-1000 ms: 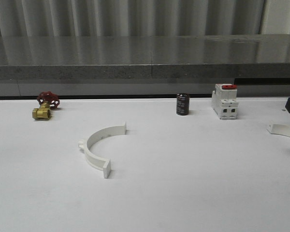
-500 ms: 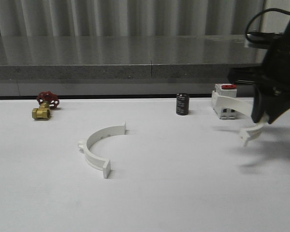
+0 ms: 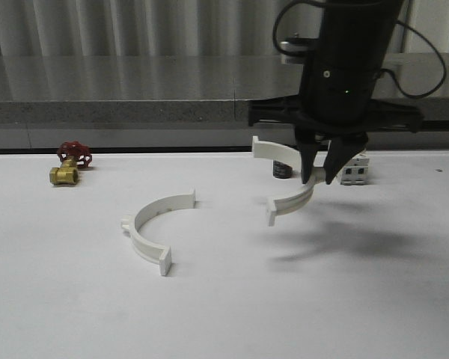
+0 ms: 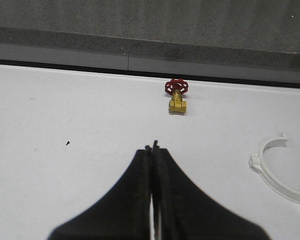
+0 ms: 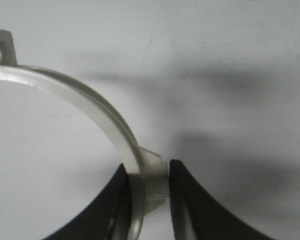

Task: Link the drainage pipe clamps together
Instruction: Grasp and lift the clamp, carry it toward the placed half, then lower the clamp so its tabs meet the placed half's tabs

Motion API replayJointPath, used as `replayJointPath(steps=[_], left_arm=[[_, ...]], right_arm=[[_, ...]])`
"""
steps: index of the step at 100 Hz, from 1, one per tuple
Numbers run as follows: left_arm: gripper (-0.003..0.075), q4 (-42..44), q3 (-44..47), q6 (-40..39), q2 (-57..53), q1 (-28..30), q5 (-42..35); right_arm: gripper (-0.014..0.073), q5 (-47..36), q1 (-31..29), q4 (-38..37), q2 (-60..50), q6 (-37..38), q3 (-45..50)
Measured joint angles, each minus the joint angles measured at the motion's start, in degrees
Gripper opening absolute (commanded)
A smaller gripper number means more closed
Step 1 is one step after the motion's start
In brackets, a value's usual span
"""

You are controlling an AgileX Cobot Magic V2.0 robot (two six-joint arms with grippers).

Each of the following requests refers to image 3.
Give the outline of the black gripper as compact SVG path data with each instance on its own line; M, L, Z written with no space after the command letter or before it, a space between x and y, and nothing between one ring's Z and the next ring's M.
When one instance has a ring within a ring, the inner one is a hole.
M300 129L296 130L296 146L303 184L311 177L319 149L315 134L332 138L323 165L329 185L366 148L366 132L389 126L410 132L420 129L424 116L418 108L372 97L385 54L384 48L344 49L333 55L312 48L287 48L282 62L303 65L298 94L251 101L249 125L277 122Z

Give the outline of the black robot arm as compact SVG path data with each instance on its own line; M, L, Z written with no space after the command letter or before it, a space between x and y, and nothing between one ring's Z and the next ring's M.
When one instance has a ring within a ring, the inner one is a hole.
M302 182L311 178L322 141L331 142L325 181L367 144L367 132L402 126L417 132L424 116L409 105L373 99L401 1L325 1L320 35L307 39L299 93L250 103L248 122L271 120L294 127Z

